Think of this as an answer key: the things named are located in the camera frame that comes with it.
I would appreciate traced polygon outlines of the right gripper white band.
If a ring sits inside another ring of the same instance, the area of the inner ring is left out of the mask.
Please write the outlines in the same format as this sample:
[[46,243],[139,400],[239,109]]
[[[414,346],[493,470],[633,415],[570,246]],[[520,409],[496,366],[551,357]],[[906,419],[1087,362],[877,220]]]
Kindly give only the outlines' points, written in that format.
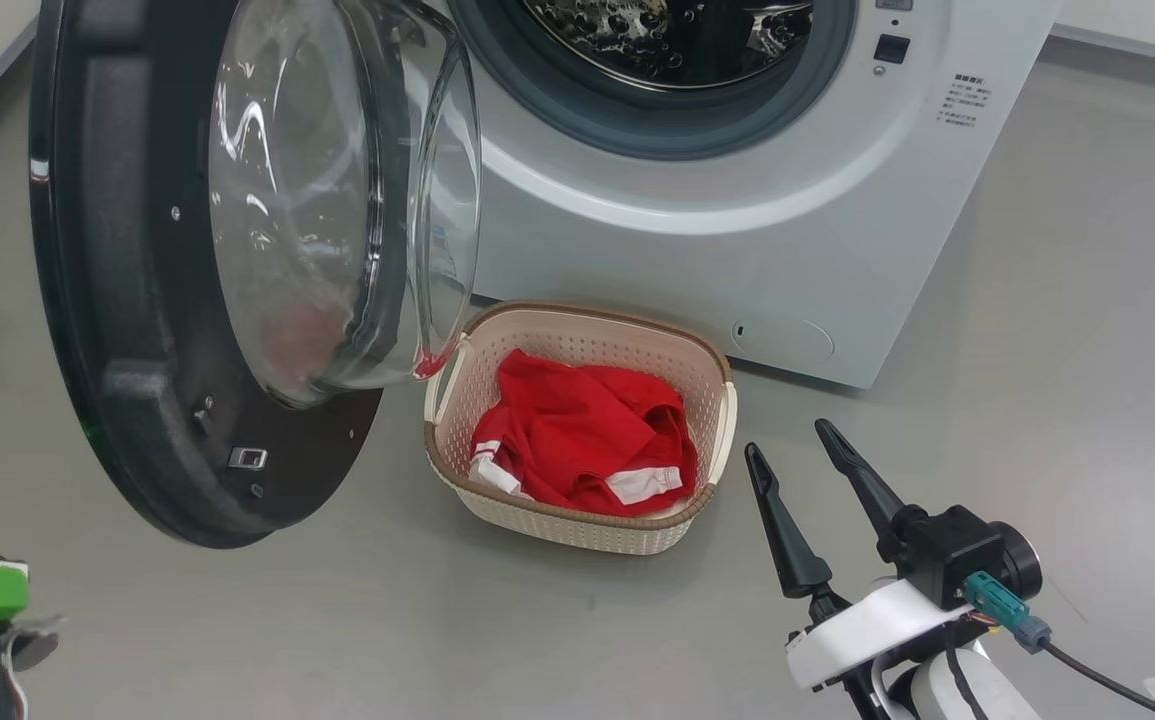
[[[903,542],[893,530],[893,520],[901,514],[906,502],[893,492],[830,420],[815,420],[815,436],[834,468],[848,480],[859,498],[877,534],[880,559],[896,561]],[[750,441],[743,448],[743,460],[781,593],[788,600],[805,600],[828,592],[832,570],[827,561],[813,552],[798,529],[782,500],[781,484],[763,451]],[[964,602],[942,610],[907,579],[877,584],[859,602],[787,643],[789,675],[802,689],[824,685],[971,611],[973,606]]]

